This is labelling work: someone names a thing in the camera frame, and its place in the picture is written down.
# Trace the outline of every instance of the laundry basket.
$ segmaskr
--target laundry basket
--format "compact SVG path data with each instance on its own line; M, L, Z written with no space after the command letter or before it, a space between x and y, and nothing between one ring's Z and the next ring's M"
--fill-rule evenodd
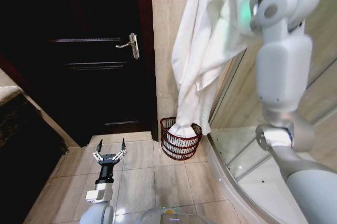
M192 124L196 136L183 138L172 135L169 129L175 124L176 117L163 118L160 120L162 132L162 149L172 159L186 160L194 155L199 141L202 137L201 127L197 124Z

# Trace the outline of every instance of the hanging towel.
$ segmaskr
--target hanging towel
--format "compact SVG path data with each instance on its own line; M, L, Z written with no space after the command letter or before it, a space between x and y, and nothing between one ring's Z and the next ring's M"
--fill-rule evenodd
M211 131L217 80L226 62L254 39L249 21L249 0L187 0L172 51L179 99L170 133L193 137L192 123L204 135Z

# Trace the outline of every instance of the beige floor tile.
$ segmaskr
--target beige floor tile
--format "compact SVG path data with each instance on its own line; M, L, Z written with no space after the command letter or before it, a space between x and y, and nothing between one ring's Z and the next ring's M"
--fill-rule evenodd
M154 207L154 169L123 170L116 211L135 213Z
M122 142L123 138L125 141L145 141L152 140L151 132L133 132L133 133L121 133L121 134L109 134L109 135L97 135L93 136L90 140L90 145L97 145L101 139L103 139L104 144L112 144L115 142Z
M101 149L101 155L117 154L118 152L121 151L121 148L122 148L122 145L120 143L118 143L118 144L103 144L102 149ZM124 159L125 159L125 157L122 158L122 160L117 165L114 166L114 171L122 170ZM90 173L98 173L98 172L101 172L101 166L97 163L97 161L92 156L92 165L91 165Z
M202 139L196 149L195 154L185 160L185 164L189 164L192 162L206 162L207 161L207 140L206 139Z
M154 168L156 205L185 206L193 203L185 164Z
M213 177L208 162L186 164L194 203L226 199L219 183Z
M62 198L61 205L58 208L52 223L73 220L87 176L88 175L79 175L70 177L70 184L68 185L67 191Z
M127 213L124 215L116 215L114 218L114 224L134 224L136 219L142 213Z
M41 208L41 201L44 198L44 196L48 193L48 187L50 186L51 182L53 181L52 178L48 178L46 184L44 185L42 191L38 195L35 203L33 204L31 210L29 211L24 224L33 223L33 220L35 220L35 215L38 214L40 208Z
M51 179L25 224L72 221L87 175Z
M179 165L184 161L174 160L168 157L161 147L160 142L153 142L154 149L154 166L165 166L165 165Z
M88 178L85 182L85 186L83 188L80 200L78 202L75 215L73 220L80 220L82 214L92 205L92 203L85 201L85 196L87 191L94 190L95 188L95 181L98 179L99 174L89 174ZM114 183L112 185L112 200L110 201L110 205L116 209L117 206L117 198L118 198L118 190L120 188L120 181L121 181L122 172L121 171L115 171L114 172Z
M196 214L196 209L195 209L194 205L183 206L183 207L174 207L174 210L177 213L188 213L188 214L191 214L191 215Z
M55 176L89 174L94 159L92 153L95 149L96 146L93 145L83 148L70 148Z
M235 210L236 210L237 216L239 217L241 224L250 224L250 222L246 219L246 217L244 217L237 209Z
M53 172L52 172L51 175L49 176L50 178L55 177L55 175L56 175L58 169L60 168L61 163L63 162L64 158L65 158L65 155L62 155L61 158L58 160L58 162L57 162L57 164L56 164L56 166L55 166Z
M240 224L232 203L227 200L196 205L198 215L206 216L216 224Z
M127 142L123 170L153 167L153 141Z

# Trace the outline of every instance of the door handle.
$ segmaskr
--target door handle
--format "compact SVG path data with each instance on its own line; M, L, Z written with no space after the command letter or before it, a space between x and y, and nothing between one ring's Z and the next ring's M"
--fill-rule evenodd
M137 43L137 35L134 34L134 33L131 33L129 35L129 39L130 41L126 44L123 44L123 45L116 45L116 48L120 49L120 48L124 48L126 46L131 46L132 48L132 53L133 53L133 57L135 59L138 59L139 58L139 50L138 50L138 43Z

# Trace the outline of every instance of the dark wooden door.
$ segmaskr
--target dark wooden door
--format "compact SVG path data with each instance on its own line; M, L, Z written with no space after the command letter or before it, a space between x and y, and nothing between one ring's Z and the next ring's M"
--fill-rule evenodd
M77 143L146 130L157 138L151 0L1 5L1 67ZM115 47L130 33L137 34L139 59L130 46Z

